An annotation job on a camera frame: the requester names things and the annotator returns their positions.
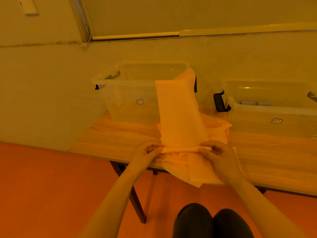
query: wooden tabletop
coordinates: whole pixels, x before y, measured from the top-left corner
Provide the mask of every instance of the wooden tabletop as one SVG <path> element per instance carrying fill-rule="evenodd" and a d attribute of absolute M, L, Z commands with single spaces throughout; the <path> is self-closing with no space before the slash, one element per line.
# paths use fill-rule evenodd
<path fill-rule="evenodd" d="M 69 152 L 129 163 L 136 145 L 160 137 L 156 125 L 113 122 L 107 111 Z M 230 139 L 254 185 L 317 196 L 317 140 L 234 132 Z"/>

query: plastic storage box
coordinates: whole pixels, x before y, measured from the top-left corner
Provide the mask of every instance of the plastic storage box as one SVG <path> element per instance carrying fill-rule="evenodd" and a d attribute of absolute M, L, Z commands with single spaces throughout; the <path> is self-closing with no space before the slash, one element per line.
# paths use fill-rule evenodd
<path fill-rule="evenodd" d="M 317 139 L 316 85 L 227 80 L 222 88 L 224 108 L 231 107 L 227 112 L 231 131 Z"/>
<path fill-rule="evenodd" d="M 92 78 L 116 122 L 160 123 L 155 80 L 172 80 L 189 62 L 122 62 Z"/>

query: person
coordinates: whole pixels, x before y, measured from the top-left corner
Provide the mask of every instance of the person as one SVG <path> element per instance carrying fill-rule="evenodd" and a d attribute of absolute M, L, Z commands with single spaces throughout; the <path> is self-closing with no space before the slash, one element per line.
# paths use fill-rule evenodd
<path fill-rule="evenodd" d="M 249 216 L 264 238 L 307 237 L 291 220 L 265 198 L 241 173 L 233 148 L 221 142 L 204 142 L 212 151 L 199 151 L 210 159 L 223 181 L 236 191 Z M 80 238 L 115 238 L 127 206 L 133 184 L 147 169 L 164 145 L 148 141 L 136 147 L 130 163 L 94 213 Z M 248 224 L 231 209 L 222 209 L 214 217 L 197 203 L 186 205 L 178 213 L 173 238 L 249 238 Z"/>

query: wall switch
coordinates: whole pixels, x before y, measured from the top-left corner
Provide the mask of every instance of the wall switch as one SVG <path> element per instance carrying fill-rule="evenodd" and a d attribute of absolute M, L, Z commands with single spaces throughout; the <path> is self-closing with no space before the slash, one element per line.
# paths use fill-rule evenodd
<path fill-rule="evenodd" d="M 38 15 L 37 9 L 34 5 L 33 0 L 18 0 L 20 3 L 20 6 L 22 8 L 22 11 L 30 16 L 30 15 Z"/>

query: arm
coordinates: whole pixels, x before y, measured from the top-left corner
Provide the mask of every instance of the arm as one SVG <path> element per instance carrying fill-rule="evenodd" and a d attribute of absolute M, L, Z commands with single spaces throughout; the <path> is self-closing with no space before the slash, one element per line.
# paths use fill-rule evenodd
<path fill-rule="evenodd" d="M 136 147 L 130 163 L 113 185 L 79 238 L 116 238 L 133 184 L 164 145 L 148 141 Z"/>
<path fill-rule="evenodd" d="M 240 196 L 245 209 L 264 238 L 308 238 L 291 220 L 280 212 L 241 173 L 233 148 L 216 141 L 204 142 L 199 151 L 210 159 L 225 183 Z"/>

